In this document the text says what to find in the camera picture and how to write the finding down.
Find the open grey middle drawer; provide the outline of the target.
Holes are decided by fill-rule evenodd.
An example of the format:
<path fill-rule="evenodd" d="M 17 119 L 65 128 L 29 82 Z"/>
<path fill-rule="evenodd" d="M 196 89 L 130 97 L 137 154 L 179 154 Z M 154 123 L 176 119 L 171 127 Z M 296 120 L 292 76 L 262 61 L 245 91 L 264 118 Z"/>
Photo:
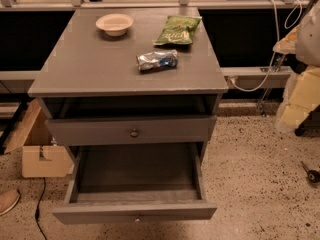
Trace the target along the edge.
<path fill-rule="evenodd" d="M 62 206 L 64 224 L 209 220 L 197 148 L 189 143 L 84 146 Z"/>

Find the grey metal rail beam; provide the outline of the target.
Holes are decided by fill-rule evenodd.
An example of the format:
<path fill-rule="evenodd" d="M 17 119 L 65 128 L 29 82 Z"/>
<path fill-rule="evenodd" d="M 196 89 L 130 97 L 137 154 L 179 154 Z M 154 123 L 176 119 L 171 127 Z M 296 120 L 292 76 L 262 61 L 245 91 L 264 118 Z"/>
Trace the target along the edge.
<path fill-rule="evenodd" d="M 276 70 L 268 67 L 224 67 L 223 75 L 232 88 L 284 88 L 289 76 L 293 73 L 289 66 Z"/>

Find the crushed silver redbull can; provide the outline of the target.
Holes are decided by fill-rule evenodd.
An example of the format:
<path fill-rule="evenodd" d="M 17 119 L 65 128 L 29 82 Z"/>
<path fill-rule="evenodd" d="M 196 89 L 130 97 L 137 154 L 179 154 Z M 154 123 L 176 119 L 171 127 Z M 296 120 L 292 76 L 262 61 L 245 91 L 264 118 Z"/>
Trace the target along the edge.
<path fill-rule="evenodd" d="M 176 50 L 161 50 L 138 55 L 137 66 L 140 71 L 163 67 L 176 67 L 178 64 L 178 52 Z"/>

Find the tan round object on floor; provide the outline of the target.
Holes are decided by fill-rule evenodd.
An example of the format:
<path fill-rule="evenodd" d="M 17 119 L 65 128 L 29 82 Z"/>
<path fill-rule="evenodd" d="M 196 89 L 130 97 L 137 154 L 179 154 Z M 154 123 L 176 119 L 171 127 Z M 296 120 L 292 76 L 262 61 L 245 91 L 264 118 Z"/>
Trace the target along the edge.
<path fill-rule="evenodd" d="M 14 208 L 20 199 L 20 192 L 17 189 L 0 194 L 0 216 Z"/>

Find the green chip bag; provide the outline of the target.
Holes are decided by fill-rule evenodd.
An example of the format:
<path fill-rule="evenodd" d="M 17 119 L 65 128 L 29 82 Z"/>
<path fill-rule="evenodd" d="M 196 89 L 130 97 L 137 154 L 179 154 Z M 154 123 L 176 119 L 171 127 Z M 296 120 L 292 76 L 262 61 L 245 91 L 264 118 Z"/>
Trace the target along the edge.
<path fill-rule="evenodd" d="M 154 42 L 155 45 L 189 45 L 200 24 L 201 17 L 168 16 L 161 34 Z"/>

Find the round brass drawer knob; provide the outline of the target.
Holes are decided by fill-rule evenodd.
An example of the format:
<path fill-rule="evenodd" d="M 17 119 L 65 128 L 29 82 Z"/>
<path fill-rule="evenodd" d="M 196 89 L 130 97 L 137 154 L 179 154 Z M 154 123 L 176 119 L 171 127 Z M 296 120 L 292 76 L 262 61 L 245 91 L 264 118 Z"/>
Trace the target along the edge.
<path fill-rule="evenodd" d="M 130 133 L 130 136 L 132 138 L 137 138 L 139 136 L 139 131 L 137 129 L 132 129 L 131 133 Z"/>

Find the closed grey top drawer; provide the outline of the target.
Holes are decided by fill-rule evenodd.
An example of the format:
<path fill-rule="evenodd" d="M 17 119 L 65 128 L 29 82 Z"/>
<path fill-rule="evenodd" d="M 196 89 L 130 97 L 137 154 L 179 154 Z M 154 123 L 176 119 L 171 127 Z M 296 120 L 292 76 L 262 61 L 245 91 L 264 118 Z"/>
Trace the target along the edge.
<path fill-rule="evenodd" d="M 140 117 L 107 119 L 50 119 L 46 126 L 65 146 L 207 142 L 215 116 Z M 131 130 L 139 136 L 132 138 Z"/>

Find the grey drawer cabinet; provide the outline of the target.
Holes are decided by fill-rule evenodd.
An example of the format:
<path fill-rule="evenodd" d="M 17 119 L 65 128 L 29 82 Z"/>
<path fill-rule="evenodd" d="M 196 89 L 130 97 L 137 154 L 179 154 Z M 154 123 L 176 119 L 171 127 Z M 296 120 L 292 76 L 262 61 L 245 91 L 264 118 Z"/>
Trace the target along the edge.
<path fill-rule="evenodd" d="M 131 8 L 127 34 L 99 31 L 103 9 L 78 9 L 33 82 L 29 94 L 50 119 L 215 116 L 227 84 L 204 27 L 178 50 L 174 69 L 139 71 L 136 57 L 153 51 L 168 16 L 196 16 L 192 7 Z M 207 142 L 194 144 L 200 162 Z"/>

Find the cardboard box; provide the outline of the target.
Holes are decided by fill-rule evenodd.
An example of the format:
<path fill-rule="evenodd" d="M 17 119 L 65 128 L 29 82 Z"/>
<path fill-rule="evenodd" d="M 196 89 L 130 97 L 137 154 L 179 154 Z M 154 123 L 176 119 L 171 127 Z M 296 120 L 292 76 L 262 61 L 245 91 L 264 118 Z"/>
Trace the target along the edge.
<path fill-rule="evenodd" d="M 6 153 L 22 152 L 22 176 L 25 178 L 65 177 L 74 167 L 66 149 L 54 143 L 45 121 L 38 101 L 31 101 L 5 142 Z"/>

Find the white paper bowl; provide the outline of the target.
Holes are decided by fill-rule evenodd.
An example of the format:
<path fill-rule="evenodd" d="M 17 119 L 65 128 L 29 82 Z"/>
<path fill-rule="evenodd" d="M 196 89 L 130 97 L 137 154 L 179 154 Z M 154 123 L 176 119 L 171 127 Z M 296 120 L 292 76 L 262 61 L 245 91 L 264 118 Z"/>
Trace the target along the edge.
<path fill-rule="evenodd" d="M 108 14 L 96 21 L 96 27 L 107 35 L 118 37 L 127 33 L 134 20 L 126 14 Z"/>

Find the black caster wheel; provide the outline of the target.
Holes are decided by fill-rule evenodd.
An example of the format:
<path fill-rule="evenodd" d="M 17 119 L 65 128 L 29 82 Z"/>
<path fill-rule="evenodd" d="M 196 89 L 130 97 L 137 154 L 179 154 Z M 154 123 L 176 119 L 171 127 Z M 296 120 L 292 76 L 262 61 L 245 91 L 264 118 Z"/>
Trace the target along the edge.
<path fill-rule="evenodd" d="M 311 170 L 308 168 L 308 166 L 302 162 L 301 163 L 303 169 L 307 173 L 307 179 L 311 183 L 319 183 L 320 182 L 320 173 L 316 170 Z"/>

